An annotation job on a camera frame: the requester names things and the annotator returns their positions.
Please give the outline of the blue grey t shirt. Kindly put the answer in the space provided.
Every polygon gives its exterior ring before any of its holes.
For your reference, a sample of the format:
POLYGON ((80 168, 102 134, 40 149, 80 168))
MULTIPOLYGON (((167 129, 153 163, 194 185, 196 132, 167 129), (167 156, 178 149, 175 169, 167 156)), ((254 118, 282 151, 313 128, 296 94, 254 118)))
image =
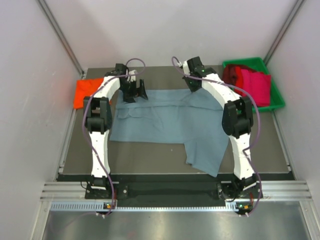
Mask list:
POLYGON ((117 99, 110 140, 183 144, 186 163, 218 175, 229 137, 222 128, 223 108, 203 88, 148 90, 148 99, 117 99))

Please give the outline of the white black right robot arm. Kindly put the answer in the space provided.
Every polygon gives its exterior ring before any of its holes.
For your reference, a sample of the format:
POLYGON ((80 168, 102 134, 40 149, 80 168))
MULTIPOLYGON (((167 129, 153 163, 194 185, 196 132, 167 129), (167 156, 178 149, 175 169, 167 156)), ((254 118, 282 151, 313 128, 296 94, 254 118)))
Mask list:
POLYGON ((241 96, 222 81, 216 71, 205 67, 200 57, 193 57, 179 63, 183 79, 191 92, 206 90, 223 107, 222 129, 229 136, 232 146, 235 179, 231 181, 231 191, 221 193, 223 197, 235 200, 245 198, 257 184, 250 157, 251 128, 254 124, 252 101, 241 96))

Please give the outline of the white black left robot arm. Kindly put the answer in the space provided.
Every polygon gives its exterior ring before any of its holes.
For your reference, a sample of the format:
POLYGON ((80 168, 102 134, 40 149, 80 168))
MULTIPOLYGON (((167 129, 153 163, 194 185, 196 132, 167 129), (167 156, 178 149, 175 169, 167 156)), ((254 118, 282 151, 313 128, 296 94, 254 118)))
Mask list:
POLYGON ((96 199, 115 199, 108 162, 108 138, 113 124, 111 99, 120 90, 125 103, 134 103, 138 97, 147 100, 144 80, 137 83, 138 74, 127 64, 117 63, 105 74, 97 90, 83 99, 82 132, 92 153, 91 179, 86 190, 96 199))

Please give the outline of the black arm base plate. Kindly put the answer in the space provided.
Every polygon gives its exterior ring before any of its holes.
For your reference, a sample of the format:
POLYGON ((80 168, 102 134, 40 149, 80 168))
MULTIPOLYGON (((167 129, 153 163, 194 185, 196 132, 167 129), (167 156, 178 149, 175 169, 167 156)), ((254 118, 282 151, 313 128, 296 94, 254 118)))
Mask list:
POLYGON ((151 201, 151 198, 165 199, 173 197, 208 197, 210 200, 237 199, 248 196, 250 193, 256 195, 258 187, 253 186, 241 190, 231 182, 120 182, 109 184, 106 188, 99 189, 96 185, 88 186, 86 199, 109 199, 133 200, 142 197, 143 201, 151 201))

